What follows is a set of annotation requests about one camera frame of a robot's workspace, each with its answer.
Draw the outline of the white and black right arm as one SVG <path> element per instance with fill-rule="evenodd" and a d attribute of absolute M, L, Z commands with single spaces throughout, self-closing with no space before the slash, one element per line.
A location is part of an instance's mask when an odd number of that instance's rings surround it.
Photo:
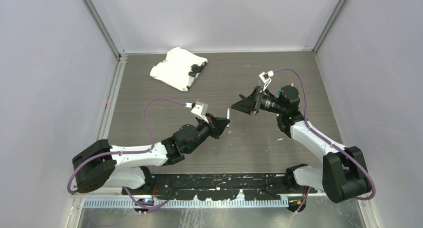
<path fill-rule="evenodd" d="M 267 111 L 277 115 L 279 130 L 299 142 L 322 162 L 320 169 L 299 164 L 285 171 L 285 186 L 297 193 L 304 187 L 323 191 L 334 203 L 349 199 L 370 200 L 375 194 L 375 183 L 370 177 L 364 154 L 356 146 L 345 147 L 316 129 L 299 110 L 297 88 L 287 85 L 278 96 L 260 86 L 248 96 L 230 106 L 248 115 Z"/>

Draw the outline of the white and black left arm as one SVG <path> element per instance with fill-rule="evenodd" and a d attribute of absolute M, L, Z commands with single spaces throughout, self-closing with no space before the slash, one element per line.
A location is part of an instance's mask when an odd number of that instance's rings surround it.
<path fill-rule="evenodd" d="M 230 123 L 228 118 L 206 114 L 198 125 L 183 125 L 172 136 L 153 145 L 116 146 L 100 139 L 72 159 L 74 172 L 68 181 L 68 192 L 90 193 L 99 188 L 137 190 L 146 195 L 153 189 L 149 166 L 169 166 L 184 160 L 207 138 L 219 139 Z"/>

